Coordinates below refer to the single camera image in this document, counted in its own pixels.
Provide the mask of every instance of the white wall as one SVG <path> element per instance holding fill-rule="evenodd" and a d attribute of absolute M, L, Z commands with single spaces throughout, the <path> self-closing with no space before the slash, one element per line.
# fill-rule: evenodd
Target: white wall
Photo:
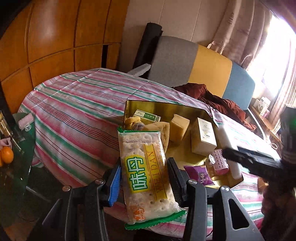
<path fill-rule="evenodd" d="M 132 69 L 148 22 L 160 24 L 164 36 L 207 46 L 222 20 L 228 0 L 130 0 L 118 70 Z"/>

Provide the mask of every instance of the pink cloth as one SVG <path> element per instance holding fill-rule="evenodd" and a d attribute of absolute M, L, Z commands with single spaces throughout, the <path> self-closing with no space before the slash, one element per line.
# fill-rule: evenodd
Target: pink cloth
<path fill-rule="evenodd" d="M 9 146 L 10 148 L 12 147 L 10 137 L 0 140 L 0 150 L 2 150 L 4 146 Z"/>

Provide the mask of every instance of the blue cushion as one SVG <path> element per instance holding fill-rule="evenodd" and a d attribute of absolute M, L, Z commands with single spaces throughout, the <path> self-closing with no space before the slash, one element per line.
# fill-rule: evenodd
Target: blue cushion
<path fill-rule="evenodd" d="M 252 99 L 255 82 L 241 66 L 232 62 L 230 77 L 222 96 L 234 101 L 242 110 L 246 110 Z"/>

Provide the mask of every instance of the small green box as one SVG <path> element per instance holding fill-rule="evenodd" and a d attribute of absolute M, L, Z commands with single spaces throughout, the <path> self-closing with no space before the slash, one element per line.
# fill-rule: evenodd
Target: small green box
<path fill-rule="evenodd" d="M 157 116 L 145 111 L 141 111 L 141 110 L 136 110 L 133 116 L 141 117 L 141 121 L 145 125 L 160 121 L 160 116 Z"/>

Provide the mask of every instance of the purple snack packet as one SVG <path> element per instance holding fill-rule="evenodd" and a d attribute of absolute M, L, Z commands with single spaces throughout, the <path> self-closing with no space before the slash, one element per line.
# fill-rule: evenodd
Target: purple snack packet
<path fill-rule="evenodd" d="M 191 179 L 197 180 L 203 185 L 213 185 L 206 166 L 184 166 L 185 171 Z"/>

